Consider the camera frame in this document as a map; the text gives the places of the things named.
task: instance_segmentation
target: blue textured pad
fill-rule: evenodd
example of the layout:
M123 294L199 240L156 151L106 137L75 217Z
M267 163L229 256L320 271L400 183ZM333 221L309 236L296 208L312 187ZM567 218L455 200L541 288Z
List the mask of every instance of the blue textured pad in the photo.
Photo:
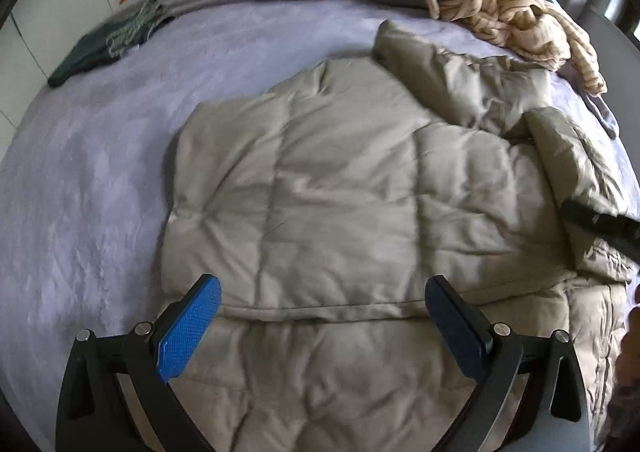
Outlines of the blue textured pad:
M211 275L158 346L158 372L165 382L179 376L220 307L222 288Z

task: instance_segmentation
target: black device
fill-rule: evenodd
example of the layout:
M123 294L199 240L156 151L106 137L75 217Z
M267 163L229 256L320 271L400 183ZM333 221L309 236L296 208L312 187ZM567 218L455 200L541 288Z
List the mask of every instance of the black device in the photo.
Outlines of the black device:
M582 376L570 336L521 336L491 324L466 304L442 275L431 277L425 301L462 373L478 382L434 452L481 449L515 377L529 380L500 450L588 452L590 429ZM58 452L148 452L116 374L129 374L166 452L214 452L180 405L169 378L179 375L220 305L220 283L203 275L155 324L141 322L121 336L97 338L84 329L66 366L56 422Z

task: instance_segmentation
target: dark green cloth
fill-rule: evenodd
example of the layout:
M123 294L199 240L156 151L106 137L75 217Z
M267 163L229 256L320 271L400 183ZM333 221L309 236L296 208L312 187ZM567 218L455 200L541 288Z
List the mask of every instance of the dark green cloth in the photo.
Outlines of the dark green cloth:
M120 60L128 50L144 44L158 28L172 19L160 0L146 0L135 14L100 25L82 37L47 83L58 87L76 73Z

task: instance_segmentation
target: bed sheet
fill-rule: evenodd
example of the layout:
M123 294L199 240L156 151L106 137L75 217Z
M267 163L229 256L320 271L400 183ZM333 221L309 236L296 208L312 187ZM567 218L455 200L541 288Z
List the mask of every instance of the bed sheet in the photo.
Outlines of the bed sheet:
M44 451L76 332L117 334L156 317L175 145L196 105L259 94L328 57L368 54L386 19L457 52L508 54L422 10L245 2L181 16L118 63L36 98L0 164L0 388ZM552 84L554 106L615 152L638 213L622 144L568 83L553 75Z

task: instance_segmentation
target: metal screw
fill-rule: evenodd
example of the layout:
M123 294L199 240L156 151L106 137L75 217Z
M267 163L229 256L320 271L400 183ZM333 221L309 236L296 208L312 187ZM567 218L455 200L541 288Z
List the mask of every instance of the metal screw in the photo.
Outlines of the metal screw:
M149 333L151 333L151 324L148 322L140 322L139 324L136 324L136 335L140 335L145 336L148 335Z
M76 340L78 342L86 342L87 340L89 340L90 336L91 336L91 331L89 331L88 329L81 329L76 335Z
M559 329L558 331L556 331L556 340L566 344L567 342L569 342L569 340L571 340L571 337L569 336L569 333Z
M501 337L506 337L511 334L511 328L502 322L494 324L494 331L495 334L500 335Z

